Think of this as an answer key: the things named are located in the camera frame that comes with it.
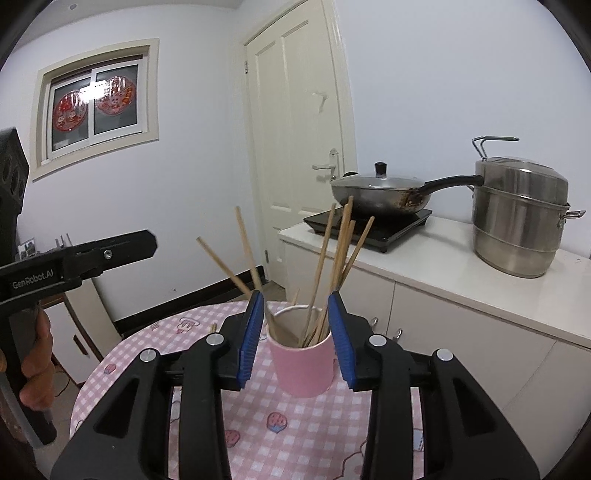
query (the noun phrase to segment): cabinet handle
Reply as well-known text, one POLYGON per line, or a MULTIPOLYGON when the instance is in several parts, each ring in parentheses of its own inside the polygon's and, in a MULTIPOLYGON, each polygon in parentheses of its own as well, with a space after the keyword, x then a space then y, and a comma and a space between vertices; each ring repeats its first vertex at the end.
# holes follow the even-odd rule
POLYGON ((86 348, 84 348, 84 345, 82 345, 82 342, 80 340, 78 340, 78 337, 76 335, 74 335, 74 343, 76 344, 76 346, 78 347, 78 350, 80 350, 80 352, 82 353, 82 355, 84 356, 90 356, 88 354, 88 350, 86 350, 86 348))

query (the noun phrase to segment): tablecloth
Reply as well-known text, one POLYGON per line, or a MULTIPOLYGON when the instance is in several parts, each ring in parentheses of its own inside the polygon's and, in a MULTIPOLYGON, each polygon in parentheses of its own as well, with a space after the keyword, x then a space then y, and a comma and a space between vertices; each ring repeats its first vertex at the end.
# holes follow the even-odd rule
MULTIPOLYGON (((74 404, 70 436, 121 372, 145 348, 161 354, 185 350, 244 312, 246 301, 198 307, 174 315, 123 340, 88 378, 74 404)), ((273 312, 286 306, 270 302, 273 312)), ((353 393, 335 368, 326 393, 311 399, 281 391, 263 332, 252 378, 241 392, 222 391, 226 445, 234 480, 358 480, 365 453, 369 392, 353 393)), ((173 394, 168 475, 178 479, 178 417, 181 389, 173 394)), ((423 433, 418 391, 413 389, 414 478, 423 476, 423 433)))

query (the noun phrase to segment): window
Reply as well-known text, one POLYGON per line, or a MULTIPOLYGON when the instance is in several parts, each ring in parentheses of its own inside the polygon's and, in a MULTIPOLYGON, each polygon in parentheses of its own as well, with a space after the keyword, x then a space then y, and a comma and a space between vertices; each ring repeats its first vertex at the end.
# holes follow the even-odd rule
POLYGON ((157 140, 157 40, 118 44, 40 72, 33 180, 118 148, 157 140))

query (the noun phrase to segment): countertop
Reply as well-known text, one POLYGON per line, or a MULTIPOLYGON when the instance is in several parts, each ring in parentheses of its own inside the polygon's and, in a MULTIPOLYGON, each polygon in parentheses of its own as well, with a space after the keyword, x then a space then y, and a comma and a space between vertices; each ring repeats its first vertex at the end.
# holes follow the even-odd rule
MULTIPOLYGON (((320 252, 322 236, 305 223, 279 236, 320 252)), ((331 239, 329 257, 335 248, 331 239)), ((513 277, 475 255, 471 224, 431 216, 386 254, 362 248, 355 267, 591 349, 591 260, 585 257, 558 250, 546 275, 513 277)))

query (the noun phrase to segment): frying pan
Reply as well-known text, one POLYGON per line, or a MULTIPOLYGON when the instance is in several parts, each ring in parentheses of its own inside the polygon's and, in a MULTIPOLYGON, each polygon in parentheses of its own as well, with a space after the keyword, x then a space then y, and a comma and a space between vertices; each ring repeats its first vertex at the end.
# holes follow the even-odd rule
POLYGON ((375 164, 375 176, 361 176, 348 172, 339 179, 332 180, 335 200, 346 205, 353 196, 353 212, 358 216, 395 216, 417 213, 427 206, 431 194, 449 187, 465 185, 481 186, 481 175, 460 175, 428 182, 417 179, 388 177, 384 162, 375 164))

